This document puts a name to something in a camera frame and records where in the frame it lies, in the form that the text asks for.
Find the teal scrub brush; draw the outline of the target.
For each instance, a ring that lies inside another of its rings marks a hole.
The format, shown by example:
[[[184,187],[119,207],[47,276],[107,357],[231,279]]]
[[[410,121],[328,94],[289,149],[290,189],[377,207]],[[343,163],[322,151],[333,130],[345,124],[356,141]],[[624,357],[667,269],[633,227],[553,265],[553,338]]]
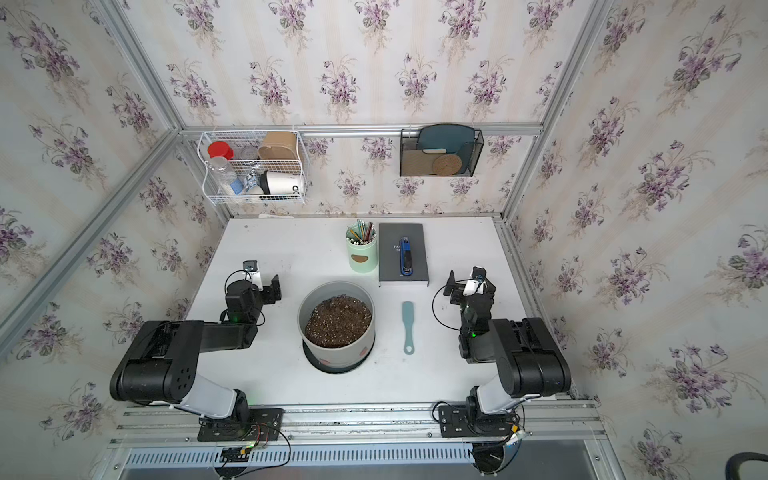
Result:
[[[405,301],[402,304],[402,322],[404,326],[404,346],[403,351],[406,355],[415,353],[413,340],[413,326],[415,323],[414,304],[411,301]]]

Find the grey ceramic pot with soil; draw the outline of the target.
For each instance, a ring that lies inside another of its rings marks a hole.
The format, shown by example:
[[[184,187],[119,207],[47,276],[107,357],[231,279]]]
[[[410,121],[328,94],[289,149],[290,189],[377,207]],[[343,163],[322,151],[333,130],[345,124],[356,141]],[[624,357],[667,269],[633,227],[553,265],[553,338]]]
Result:
[[[354,283],[325,283],[303,300],[298,327],[302,343],[307,342],[316,355],[341,362],[375,342],[373,300]]]

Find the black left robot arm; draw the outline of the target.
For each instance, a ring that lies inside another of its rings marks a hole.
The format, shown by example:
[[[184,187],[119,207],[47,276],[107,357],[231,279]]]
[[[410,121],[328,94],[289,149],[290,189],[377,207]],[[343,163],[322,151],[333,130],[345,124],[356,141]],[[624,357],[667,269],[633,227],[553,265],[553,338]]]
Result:
[[[111,397],[143,406],[160,402],[210,421],[246,424],[250,411],[245,393],[197,373],[202,353],[249,348],[263,307],[282,299],[278,276],[260,288],[251,272],[244,274],[226,283],[226,309],[217,322],[145,322],[111,377]]]

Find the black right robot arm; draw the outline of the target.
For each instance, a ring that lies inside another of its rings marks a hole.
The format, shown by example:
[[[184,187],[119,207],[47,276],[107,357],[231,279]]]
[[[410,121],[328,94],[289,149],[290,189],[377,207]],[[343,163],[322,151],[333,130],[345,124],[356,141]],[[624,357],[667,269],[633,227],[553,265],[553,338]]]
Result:
[[[460,310],[460,356],[469,364],[492,363],[496,376],[470,390],[468,419],[490,422],[502,418],[525,401],[566,393],[572,374],[543,319],[512,321],[495,318],[496,287],[479,268],[469,279],[450,274],[441,292]]]

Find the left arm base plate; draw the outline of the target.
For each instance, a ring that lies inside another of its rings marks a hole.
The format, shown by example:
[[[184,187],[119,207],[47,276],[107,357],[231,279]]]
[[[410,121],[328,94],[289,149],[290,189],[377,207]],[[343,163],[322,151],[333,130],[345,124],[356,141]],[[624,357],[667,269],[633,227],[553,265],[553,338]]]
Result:
[[[283,408],[251,408],[244,421],[201,417],[198,442],[276,441],[281,428]]]

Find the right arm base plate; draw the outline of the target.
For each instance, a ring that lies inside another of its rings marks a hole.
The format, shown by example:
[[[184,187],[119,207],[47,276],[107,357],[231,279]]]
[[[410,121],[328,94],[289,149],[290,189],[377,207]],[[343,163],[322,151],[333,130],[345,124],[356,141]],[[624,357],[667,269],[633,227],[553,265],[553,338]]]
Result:
[[[521,418],[514,412],[484,414],[467,404],[439,401],[431,410],[442,438],[507,437],[519,426]]]

